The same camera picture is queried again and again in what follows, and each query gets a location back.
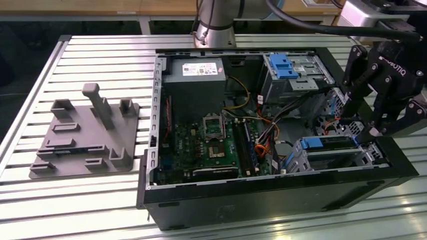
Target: sticker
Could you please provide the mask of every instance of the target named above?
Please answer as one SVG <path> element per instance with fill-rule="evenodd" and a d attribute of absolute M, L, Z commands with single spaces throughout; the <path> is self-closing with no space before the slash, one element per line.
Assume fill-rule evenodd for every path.
<path fill-rule="evenodd" d="M 278 170 L 278 164 L 274 160 L 270 160 L 270 166 Z"/>
<path fill-rule="evenodd" d="M 181 66 L 182 76 L 217 75 L 218 71 L 214 62 L 206 63 L 185 63 Z"/>
<path fill-rule="evenodd" d="M 296 72 L 305 72 L 305 69 L 302 67 L 298 67 L 298 66 L 293 67 L 293 70 Z"/>
<path fill-rule="evenodd" d="M 262 95 L 257 95 L 257 104 L 264 104 L 264 97 Z"/>
<path fill-rule="evenodd" d="M 130 15 L 130 14 L 135 14 L 135 11 L 117 11 L 117 14 Z"/>

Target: cable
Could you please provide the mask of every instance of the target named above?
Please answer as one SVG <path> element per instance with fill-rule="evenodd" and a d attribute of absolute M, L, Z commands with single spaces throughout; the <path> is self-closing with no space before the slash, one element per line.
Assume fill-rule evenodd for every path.
<path fill-rule="evenodd" d="M 281 116 L 282 115 L 286 115 L 292 110 L 294 110 L 296 108 L 300 107 L 300 105 L 304 103 L 304 101 L 310 98 L 313 95 L 316 94 L 321 94 L 321 93 L 325 93 L 326 91 L 330 90 L 333 86 L 328 86 L 328 87 L 324 87 L 324 88 L 320 88 L 317 91 L 309 91 L 306 92 L 302 96 L 300 96 L 298 98 L 296 98 L 293 101 L 290 101 L 278 111 L 278 113 L 273 116 L 272 120 L 270 120 L 270 124 L 269 124 L 269 127 L 262 131 L 262 133 L 260 134 L 258 136 L 258 139 L 257 139 L 257 143 L 258 144 L 262 144 L 266 139 L 268 139 L 268 136 L 272 134 L 272 129 L 273 129 L 273 126 L 274 124 L 277 124 L 277 122 L 280 121 L 281 119 Z"/>
<path fill-rule="evenodd" d="M 170 117 L 169 117 L 169 98 L 165 99 L 165 115 L 166 115 L 166 130 L 165 130 L 165 135 L 162 138 L 162 143 L 166 142 L 166 138 L 169 135 L 169 128 L 170 128 Z"/>
<path fill-rule="evenodd" d="M 248 104 L 248 102 L 249 102 L 249 91 L 248 91 L 246 87 L 244 86 L 244 84 L 240 82 L 240 80 L 237 78 L 234 78 L 233 76 L 228 76 L 228 77 L 230 79 L 233 79 L 238 83 L 238 85 L 244 88 L 244 91 L 245 91 L 245 101 L 244 101 L 244 103 L 241 105 L 238 105 L 238 106 L 225 106 L 222 108 L 222 109 L 230 110 L 230 109 L 238 109 L 238 108 L 244 107 Z"/>
<path fill-rule="evenodd" d="M 202 33 L 202 41 L 205 40 L 206 36 L 207 36 L 207 33 L 209 33 L 209 29 L 210 29 L 210 23 L 211 23 L 211 17 L 213 17 L 213 7 L 214 7 L 214 0 L 211 0 L 211 7 L 210 7 L 210 16 L 207 18 L 207 25 L 206 25 L 206 30 L 205 32 Z"/>
<path fill-rule="evenodd" d="M 340 2 L 337 0 L 330 0 L 332 4 L 334 5 L 334 7 L 337 7 L 338 9 L 342 9 L 342 4 L 340 4 Z"/>
<path fill-rule="evenodd" d="M 256 113 L 256 115 L 257 115 L 257 117 L 261 118 L 268 124 L 272 123 L 272 121 L 269 121 L 268 119 L 265 119 L 265 118 L 261 117 L 261 115 L 260 115 L 258 112 Z M 274 127 L 274 130 L 276 130 L 276 132 L 277 132 L 277 136 L 276 136 L 276 139 L 277 139 L 277 138 L 278 138 L 278 135 L 280 135 L 280 128 L 277 127 L 277 124 L 273 124 L 273 127 Z"/>
<path fill-rule="evenodd" d="M 329 131 L 326 129 L 337 120 L 340 120 L 338 117 L 336 117 L 332 121 L 325 122 L 324 127 L 322 127 L 324 135 L 329 134 Z"/>
<path fill-rule="evenodd" d="M 325 26 L 300 21 L 286 15 L 273 3 L 273 0 L 265 0 L 265 3 L 273 14 L 288 24 L 297 28 L 306 29 L 318 34 L 330 34 L 340 36 L 364 36 L 377 37 L 390 40 L 404 40 L 410 42 L 420 41 L 420 35 L 416 32 L 402 32 L 397 30 L 378 29 L 374 27 L 349 27 L 349 26 Z"/>
<path fill-rule="evenodd" d="M 6 94 L 0 94 L 0 97 L 19 96 L 19 95 L 27 95 L 27 93 L 6 93 Z"/>
<path fill-rule="evenodd" d="M 195 9 L 195 12 L 194 12 L 194 18 L 193 18 L 191 26 L 190 26 L 190 34 L 193 34 L 195 22 L 197 22 L 197 20 L 198 20 L 198 14 L 199 14 L 199 6 L 201 6 L 201 4 L 202 4 L 202 0 L 199 1 L 199 3 L 198 3 L 198 0 L 194 1 L 194 9 Z"/>
<path fill-rule="evenodd" d="M 253 117 L 253 116 L 237 116 L 234 115 L 228 109 L 224 109 L 224 112 L 228 113 L 232 117 L 238 118 L 238 119 L 256 119 L 256 120 L 262 120 L 258 117 Z"/>

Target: yellow wire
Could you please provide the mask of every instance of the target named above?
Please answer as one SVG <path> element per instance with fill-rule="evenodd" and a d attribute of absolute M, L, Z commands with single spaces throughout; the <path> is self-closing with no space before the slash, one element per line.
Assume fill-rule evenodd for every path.
<path fill-rule="evenodd" d="M 238 118 L 238 119 L 256 119 L 256 120 L 262 120 L 258 117 L 253 117 L 253 116 L 236 116 L 234 114 L 232 114 L 229 111 L 224 111 L 226 114 L 229 114 L 232 117 Z"/>
<path fill-rule="evenodd" d="M 234 78 L 233 76 L 228 76 L 228 77 L 230 79 L 233 79 L 240 84 L 240 86 L 244 88 L 245 95 L 246 95 L 245 96 L 245 102 L 241 105 L 224 107 L 224 109 L 230 110 L 230 109 L 238 109 L 238 108 L 244 107 L 248 104 L 248 102 L 249 102 L 249 91 L 248 91 L 246 87 L 244 86 L 244 84 L 240 82 L 240 80 L 237 78 Z"/>

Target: aluminum worktable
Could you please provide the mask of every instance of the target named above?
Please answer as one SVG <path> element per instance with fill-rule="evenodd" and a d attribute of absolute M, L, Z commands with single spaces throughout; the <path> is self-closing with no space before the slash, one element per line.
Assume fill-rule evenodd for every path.
<path fill-rule="evenodd" d="M 240 48 L 326 47 L 344 68 L 352 42 L 326 35 L 237 35 Z M 51 52 L 0 146 L 0 239 L 389 239 L 427 232 L 427 129 L 396 138 L 418 177 L 386 188 L 349 209 L 161 232 L 135 210 L 139 162 L 125 174 L 30 180 L 53 117 L 54 99 L 87 105 L 79 90 L 95 82 L 110 104 L 139 105 L 134 155 L 143 154 L 150 115 L 154 49 L 189 49 L 187 35 L 73 36 Z"/>

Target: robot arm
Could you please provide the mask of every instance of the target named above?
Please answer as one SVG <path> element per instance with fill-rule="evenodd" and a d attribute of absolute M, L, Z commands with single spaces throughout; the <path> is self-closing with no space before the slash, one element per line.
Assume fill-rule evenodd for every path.
<path fill-rule="evenodd" d="M 398 64 L 400 59 L 422 57 L 417 47 L 384 41 L 369 52 L 362 46 L 350 48 L 342 85 L 346 86 L 346 102 L 340 118 L 350 118 L 358 110 L 364 97 L 376 92 L 372 114 L 362 132 L 356 136 L 358 143 L 368 143 L 378 136 L 404 136 L 427 127 L 427 82 L 424 69 L 416 64 Z"/>
<path fill-rule="evenodd" d="M 346 0 L 337 24 L 422 33 L 420 19 L 425 15 L 425 6 L 414 2 Z M 372 114 L 364 119 L 365 128 L 356 141 L 368 143 L 378 136 L 405 136 L 427 127 L 427 42 L 421 36 L 418 41 L 352 38 L 380 42 L 369 52 L 360 45 L 350 48 L 341 80 L 346 102 L 340 118 L 345 121 L 352 117 L 364 97 L 376 92 Z"/>

